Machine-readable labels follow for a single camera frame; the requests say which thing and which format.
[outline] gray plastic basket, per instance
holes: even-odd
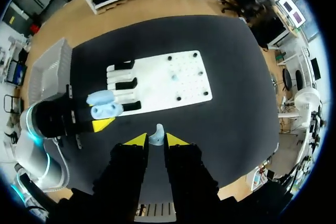
[[[28,85],[29,106],[66,92],[70,84],[72,48],[62,38],[35,61]]]

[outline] monitor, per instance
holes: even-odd
[[[292,0],[279,0],[278,3],[288,14],[295,27],[299,28],[306,21],[302,12]]]
[[[317,59],[314,58],[310,62],[311,62],[311,66],[313,67],[315,80],[321,79],[321,73],[320,73],[319,65],[317,64]]]

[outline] wooden floor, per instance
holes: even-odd
[[[28,69],[21,90],[22,97],[24,100],[27,99],[32,64],[62,37],[68,40],[70,46],[75,47],[111,30],[149,19],[184,15],[224,15],[221,13],[221,7],[221,3],[217,0],[128,0],[127,3],[103,14],[94,15],[84,0],[73,0],[57,11],[33,37],[32,48],[26,62]],[[227,11],[225,16],[235,17],[236,14]],[[278,80],[282,80],[281,68],[276,65],[275,52],[272,50],[262,52],[269,70]],[[279,90],[278,103],[284,95],[281,92],[282,87],[279,87]],[[221,188],[218,195],[221,199],[235,196],[237,200],[241,200],[250,193],[245,183],[245,176],[243,176],[234,183]],[[62,197],[69,198],[71,191],[65,189],[50,195],[54,200],[59,200]]]

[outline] white fan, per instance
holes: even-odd
[[[317,111],[320,105],[320,93],[311,87],[301,89],[295,94],[294,106],[296,112],[279,113],[279,118],[297,118],[297,125],[309,127],[311,112]]]

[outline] black mat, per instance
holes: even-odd
[[[91,193],[92,182],[108,164],[114,145],[144,132],[152,134],[157,123],[167,132],[196,143],[220,186],[248,173],[273,153],[279,139],[276,95],[255,38],[237,18],[160,18],[85,42],[72,54],[73,94],[78,97],[106,89],[106,67],[116,61],[187,50],[201,52],[213,99],[117,118],[102,132],[82,134],[82,150],[67,143],[64,152],[71,172],[69,188]],[[47,151],[60,160],[52,144],[47,144]],[[172,201],[172,195],[163,148],[150,146],[140,202],[167,201]]]

